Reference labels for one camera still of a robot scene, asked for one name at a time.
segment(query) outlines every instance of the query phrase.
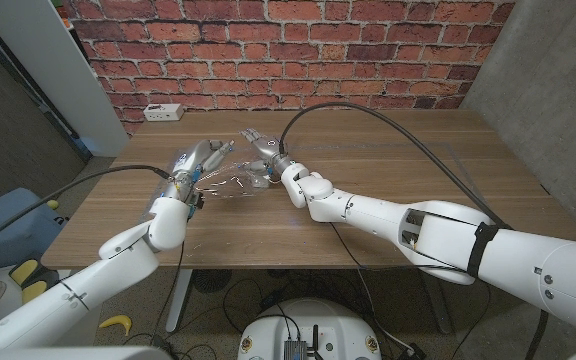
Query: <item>power outlet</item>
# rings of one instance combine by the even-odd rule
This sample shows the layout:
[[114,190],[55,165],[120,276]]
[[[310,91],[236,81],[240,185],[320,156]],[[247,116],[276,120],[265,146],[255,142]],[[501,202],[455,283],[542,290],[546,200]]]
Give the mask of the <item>power outlet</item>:
[[148,121],[177,121],[183,114],[181,104],[150,104],[144,109]]

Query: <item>cable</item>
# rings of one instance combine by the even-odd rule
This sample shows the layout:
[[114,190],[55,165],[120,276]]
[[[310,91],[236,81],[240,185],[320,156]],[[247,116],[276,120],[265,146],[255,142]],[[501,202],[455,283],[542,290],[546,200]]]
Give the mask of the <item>cable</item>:
[[186,243],[181,243],[181,254],[179,254],[179,262],[177,263],[177,268],[175,270],[175,277],[172,280],[172,284],[170,285],[170,291],[168,291],[168,296],[166,296],[166,301],[164,305],[161,307],[159,311],[159,315],[157,315],[157,321],[155,321],[155,327],[152,329],[152,334],[150,338],[150,345],[152,345],[153,341],[155,340],[155,334],[157,333],[157,326],[159,326],[159,322],[164,315],[164,310],[166,310],[166,305],[168,305],[168,301],[170,301],[170,297],[172,296],[173,291],[175,290],[175,286],[177,285],[177,279],[179,278],[179,270],[181,269],[181,261],[184,258],[184,245]]
[[459,345],[457,345],[457,348],[455,349],[455,352],[452,353],[452,356],[450,357],[450,360],[455,358],[455,355],[457,354],[457,351],[459,351],[459,348],[461,348],[461,345],[464,344],[464,342],[466,341],[466,339],[468,339],[468,335],[470,335],[470,333],[475,329],[475,327],[477,326],[477,324],[479,324],[479,322],[481,321],[481,319],[484,318],[484,315],[486,315],[486,313],[488,312],[488,306],[490,306],[490,298],[491,296],[491,292],[490,292],[490,285],[488,285],[488,283],[484,282],[484,284],[486,284],[486,288],[488,289],[488,300],[486,300],[486,306],[484,307],[484,311],[481,313],[481,315],[479,316],[479,319],[477,319],[477,321],[475,321],[474,324],[472,324],[472,326],[470,327],[470,329],[468,329],[468,332],[466,333],[466,336],[464,336],[463,339],[461,339],[461,342],[459,343]]
[[417,146],[419,148],[419,150],[421,150],[435,165],[437,165],[437,167],[439,167],[439,169],[441,171],[443,171],[443,173],[446,174],[446,176],[448,176],[448,178],[450,178],[450,180],[452,180],[452,182],[455,185],[457,185],[457,187],[461,191],[463,191],[464,194],[466,194],[466,196],[468,196],[468,198],[473,203],[475,203],[475,205],[477,205],[477,207],[479,209],[481,209],[481,211],[484,214],[486,214],[490,219],[492,219],[500,228],[512,229],[508,224],[506,224],[503,220],[501,220],[501,218],[499,216],[497,216],[497,214],[495,214],[495,212],[492,211],[492,209],[490,209],[488,207],[488,205],[486,205],[486,203],[484,203],[481,199],[479,199],[479,197],[477,197],[477,195],[475,195],[472,192],[472,190],[470,190],[452,171],[450,171],[450,169],[441,160],[439,160],[439,158],[437,156],[435,156],[435,154],[433,154],[432,151],[430,151],[421,141],[419,141],[410,132],[408,132],[408,130],[406,130],[404,127],[397,124],[393,120],[389,119],[387,116],[385,116],[385,115],[383,115],[383,114],[381,114],[375,110],[361,106],[361,105],[357,105],[357,104],[353,104],[353,103],[349,103],[349,102],[325,102],[325,103],[313,105],[313,106],[310,106],[310,107],[307,107],[307,108],[301,110],[299,113],[297,113],[297,115],[295,115],[292,118],[292,120],[290,120],[290,122],[288,123],[288,125],[284,129],[284,132],[281,134],[281,139],[279,140],[279,153],[280,153],[280,155],[281,156],[286,155],[286,151],[284,148],[284,139],[286,138],[286,134],[288,134],[288,130],[290,130],[292,125],[297,120],[299,120],[300,117],[302,117],[304,114],[306,114],[312,110],[320,109],[323,107],[330,107],[330,106],[345,106],[345,107],[361,110],[365,113],[368,113],[370,115],[373,115],[373,116],[379,118],[381,121],[385,122],[386,124],[393,127],[395,130],[399,131],[408,140],[410,140],[415,146]]
[[549,314],[546,311],[541,310],[537,330],[535,330],[535,335],[533,335],[530,347],[528,347],[528,352],[526,352],[526,360],[532,360],[535,357],[539,343],[541,343],[541,338],[544,336],[544,332],[546,331],[546,325],[548,325],[548,315]]
[[124,170],[151,170],[154,171],[155,174],[161,176],[164,179],[168,179],[170,177],[170,174],[168,174],[166,171],[154,167],[154,166],[150,166],[150,165],[126,165],[126,166],[117,166],[114,168],[110,168],[110,169],[106,169],[103,171],[99,171],[96,172],[94,174],[90,174],[88,176],[84,176],[83,178],[79,179],[79,180],[75,180],[73,182],[71,182],[70,184],[54,191],[53,193],[51,193],[50,195],[44,197],[43,199],[37,201],[36,203],[28,206],[27,208],[25,208],[24,210],[20,211],[19,213],[17,213],[17,215],[11,217],[10,219],[8,219],[6,222],[4,222],[3,224],[0,225],[0,232],[7,228],[8,226],[10,226],[12,223],[14,223],[15,221],[21,219],[24,215],[28,214],[29,212],[35,210],[36,208],[40,207],[41,205],[45,204],[48,200],[52,200],[54,199],[56,196],[60,195],[61,193],[63,193],[64,191],[81,184],[82,182],[92,179],[94,177],[100,176],[100,175],[105,175],[105,174],[109,174],[109,173],[113,173],[113,172],[117,172],[117,171],[124,171]]

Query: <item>wooden table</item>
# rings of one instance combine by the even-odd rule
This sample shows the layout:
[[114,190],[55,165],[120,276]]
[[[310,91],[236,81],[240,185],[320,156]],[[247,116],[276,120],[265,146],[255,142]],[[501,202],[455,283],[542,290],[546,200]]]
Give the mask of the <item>wooden table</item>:
[[[406,127],[502,219],[520,231],[576,240],[576,224],[473,111],[402,110],[384,113]],[[201,139],[234,139],[249,127],[279,136],[295,112],[187,113],[181,121],[145,123],[113,166],[166,167],[179,148]],[[370,115],[320,110],[300,119],[287,137],[293,158],[335,187],[398,203],[446,200],[474,207],[418,149]],[[42,258],[50,268],[82,268],[99,247],[137,224],[160,178],[148,171],[103,177]],[[368,266],[407,264],[395,247],[341,225],[350,251]],[[182,266],[201,268],[351,268],[328,224],[296,209],[282,185],[254,197],[207,199],[188,224]],[[180,250],[159,253],[174,266]]]

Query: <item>black strap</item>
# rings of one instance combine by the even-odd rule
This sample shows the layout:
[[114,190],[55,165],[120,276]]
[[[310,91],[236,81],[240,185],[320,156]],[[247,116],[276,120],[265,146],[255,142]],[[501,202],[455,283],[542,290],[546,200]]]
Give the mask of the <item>black strap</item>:
[[477,230],[475,230],[475,244],[472,246],[472,251],[470,252],[470,259],[468,259],[468,268],[466,272],[472,277],[477,277],[479,275],[479,265],[481,265],[481,259],[484,257],[484,250],[488,243],[497,235],[499,227],[496,225],[486,225],[484,223],[479,224]]

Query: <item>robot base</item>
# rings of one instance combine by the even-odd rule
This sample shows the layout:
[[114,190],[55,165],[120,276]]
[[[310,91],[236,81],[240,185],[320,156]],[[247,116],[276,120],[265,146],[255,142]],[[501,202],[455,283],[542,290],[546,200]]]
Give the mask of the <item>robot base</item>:
[[[319,355],[325,360],[380,360],[381,352],[374,331],[357,314],[332,301],[302,298],[280,304],[286,316],[299,326],[301,342],[313,345],[313,327],[318,326]],[[288,319],[281,316],[278,306],[273,306],[259,315],[260,318],[248,325],[239,344],[238,360],[306,360],[303,352],[285,359],[286,344],[299,348],[297,329]],[[292,342],[288,340],[290,327]]]

